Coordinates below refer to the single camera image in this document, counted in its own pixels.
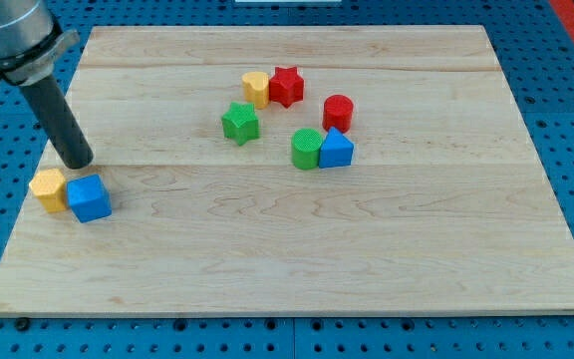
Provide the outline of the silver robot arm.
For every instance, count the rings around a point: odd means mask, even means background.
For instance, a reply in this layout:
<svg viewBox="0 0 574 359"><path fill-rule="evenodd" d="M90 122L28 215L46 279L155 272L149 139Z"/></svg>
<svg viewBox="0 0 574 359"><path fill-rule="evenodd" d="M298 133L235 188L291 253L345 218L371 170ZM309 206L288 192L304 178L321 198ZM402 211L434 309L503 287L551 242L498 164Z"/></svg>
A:
<svg viewBox="0 0 574 359"><path fill-rule="evenodd" d="M53 74L56 61L80 42L45 0L0 0L0 80L30 86Z"/></svg>

